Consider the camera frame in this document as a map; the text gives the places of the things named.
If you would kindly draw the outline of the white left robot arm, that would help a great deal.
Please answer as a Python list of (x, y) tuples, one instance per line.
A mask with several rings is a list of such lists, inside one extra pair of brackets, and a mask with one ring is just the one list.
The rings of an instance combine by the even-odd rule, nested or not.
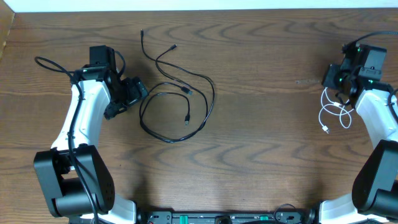
[(49, 212), (70, 223), (142, 223), (136, 203), (116, 193), (97, 147), (103, 119), (112, 119), (143, 100), (148, 91), (137, 77), (122, 79), (118, 52), (90, 47), (90, 61), (70, 72), (72, 99), (63, 128), (50, 150), (38, 152), (34, 169)]

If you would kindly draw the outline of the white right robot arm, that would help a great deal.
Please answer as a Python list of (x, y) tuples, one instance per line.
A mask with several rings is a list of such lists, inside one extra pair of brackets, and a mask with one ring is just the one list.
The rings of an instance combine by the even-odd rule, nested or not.
[(363, 120), (373, 152), (354, 180), (351, 193), (319, 205), (316, 223), (397, 222), (397, 98), (383, 83), (387, 50), (365, 44), (343, 46), (341, 64), (331, 64), (322, 85), (336, 91), (341, 115), (352, 107)]

